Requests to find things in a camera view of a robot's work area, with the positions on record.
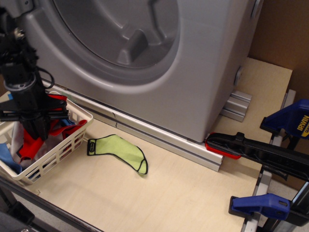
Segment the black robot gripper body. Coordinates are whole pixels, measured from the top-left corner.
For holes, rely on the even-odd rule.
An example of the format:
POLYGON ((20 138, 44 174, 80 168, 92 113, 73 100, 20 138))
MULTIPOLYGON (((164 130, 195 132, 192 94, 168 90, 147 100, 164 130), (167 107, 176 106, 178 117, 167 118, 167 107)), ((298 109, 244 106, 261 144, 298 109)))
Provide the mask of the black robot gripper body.
POLYGON ((50 74, 42 68, 35 68, 33 72, 17 72, 17 79, 12 81, 10 75, 5 76, 4 86, 10 91, 12 99, 0 104, 0 120, 19 121, 26 132, 33 139, 47 140, 51 121, 67 119, 67 100, 60 95, 48 95, 46 89, 55 84, 51 77, 51 84, 45 87, 40 72, 50 74))

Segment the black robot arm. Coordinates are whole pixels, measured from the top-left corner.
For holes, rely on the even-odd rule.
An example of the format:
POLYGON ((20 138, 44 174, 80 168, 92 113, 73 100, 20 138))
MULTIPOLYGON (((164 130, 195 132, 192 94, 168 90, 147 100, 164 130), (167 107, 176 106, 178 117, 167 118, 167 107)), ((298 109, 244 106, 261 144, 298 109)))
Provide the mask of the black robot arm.
POLYGON ((1 121, 19 121, 33 139, 45 141, 51 121, 67 119, 66 100, 49 96, 37 66, 38 56, 15 20, 0 9, 0 73, 12 99, 0 104, 1 121))

